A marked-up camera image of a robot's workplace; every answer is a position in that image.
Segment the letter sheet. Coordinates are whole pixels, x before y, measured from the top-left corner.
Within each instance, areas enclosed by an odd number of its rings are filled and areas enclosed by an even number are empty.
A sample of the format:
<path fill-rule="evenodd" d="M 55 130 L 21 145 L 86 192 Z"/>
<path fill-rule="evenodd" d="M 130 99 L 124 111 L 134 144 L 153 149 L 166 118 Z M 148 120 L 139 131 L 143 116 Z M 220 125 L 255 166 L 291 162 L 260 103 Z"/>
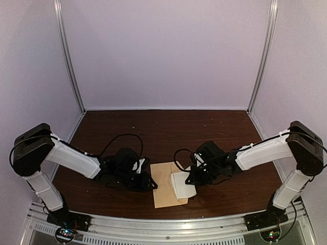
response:
<path fill-rule="evenodd" d="M 173 170 L 171 173 L 171 182 L 177 200 L 188 199 L 197 195 L 196 187 L 193 184 L 186 183 L 189 175 L 189 172 L 184 172 L 179 169 Z"/>

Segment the brown paper envelope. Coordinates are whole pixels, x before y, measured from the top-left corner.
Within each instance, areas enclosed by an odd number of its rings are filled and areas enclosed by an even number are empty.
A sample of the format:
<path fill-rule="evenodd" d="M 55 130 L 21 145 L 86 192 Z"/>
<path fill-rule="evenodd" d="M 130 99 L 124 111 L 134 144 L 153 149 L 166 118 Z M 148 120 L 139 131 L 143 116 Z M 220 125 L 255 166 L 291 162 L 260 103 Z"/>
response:
<path fill-rule="evenodd" d="M 178 200 L 176 197 L 171 174 L 180 172 L 180 169 L 176 167 L 174 162 L 151 164 L 150 170 L 152 179 L 158 185 L 153 190 L 155 209 L 180 206 L 188 203 L 188 198 Z"/>

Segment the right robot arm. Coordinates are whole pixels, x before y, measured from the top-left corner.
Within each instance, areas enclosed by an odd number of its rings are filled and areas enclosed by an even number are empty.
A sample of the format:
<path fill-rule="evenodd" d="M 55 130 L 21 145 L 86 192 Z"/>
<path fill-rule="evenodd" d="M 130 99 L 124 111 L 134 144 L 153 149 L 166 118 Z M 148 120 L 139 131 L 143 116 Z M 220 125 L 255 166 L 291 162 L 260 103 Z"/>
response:
<path fill-rule="evenodd" d="M 185 180 L 189 185 L 213 185 L 219 176 L 229 179 L 259 165 L 292 158 L 295 165 L 271 197 L 268 210 L 262 214 L 266 225 L 273 225 L 282 211 L 325 168 L 326 148 L 319 136 L 299 121 L 288 129 L 257 143 L 225 152 L 213 141 L 203 143 L 191 154 L 193 165 Z"/>

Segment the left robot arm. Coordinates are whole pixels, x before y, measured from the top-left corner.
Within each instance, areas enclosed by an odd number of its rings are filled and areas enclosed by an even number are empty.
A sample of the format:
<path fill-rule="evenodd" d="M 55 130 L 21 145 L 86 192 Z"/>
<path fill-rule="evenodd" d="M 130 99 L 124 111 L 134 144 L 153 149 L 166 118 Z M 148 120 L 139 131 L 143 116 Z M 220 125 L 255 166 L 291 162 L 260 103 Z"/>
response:
<path fill-rule="evenodd" d="M 45 203 L 54 219 L 63 227 L 70 226 L 73 214 L 67 211 L 62 194 L 42 169 L 44 162 L 53 162 L 88 179 L 103 183 L 117 182 L 130 191 L 152 191 L 158 185 L 147 172 L 149 158 L 130 148 L 121 148 L 105 157 L 82 151 L 60 139 L 46 123 L 41 123 L 15 139 L 9 163 Z"/>

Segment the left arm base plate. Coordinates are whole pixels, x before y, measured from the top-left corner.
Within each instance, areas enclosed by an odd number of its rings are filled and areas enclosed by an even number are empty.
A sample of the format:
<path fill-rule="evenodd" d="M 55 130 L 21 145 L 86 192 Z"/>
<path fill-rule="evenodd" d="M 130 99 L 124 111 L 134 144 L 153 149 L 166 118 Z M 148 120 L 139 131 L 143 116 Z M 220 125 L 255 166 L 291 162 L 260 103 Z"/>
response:
<path fill-rule="evenodd" d="M 91 217 L 86 214 L 70 212 L 66 209 L 49 211 L 46 221 L 71 230 L 87 232 Z"/>

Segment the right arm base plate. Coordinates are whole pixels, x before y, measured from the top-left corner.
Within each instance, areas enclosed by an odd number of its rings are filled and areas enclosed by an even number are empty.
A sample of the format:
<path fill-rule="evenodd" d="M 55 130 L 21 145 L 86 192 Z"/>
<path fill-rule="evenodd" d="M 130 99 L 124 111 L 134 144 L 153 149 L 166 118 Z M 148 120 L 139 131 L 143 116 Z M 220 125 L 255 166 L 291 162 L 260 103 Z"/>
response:
<path fill-rule="evenodd" d="M 248 214 L 244 216 L 248 231 L 263 229 L 271 226 L 277 226 L 280 223 L 288 221 L 286 210 L 275 207 L 269 207 L 265 211 Z"/>

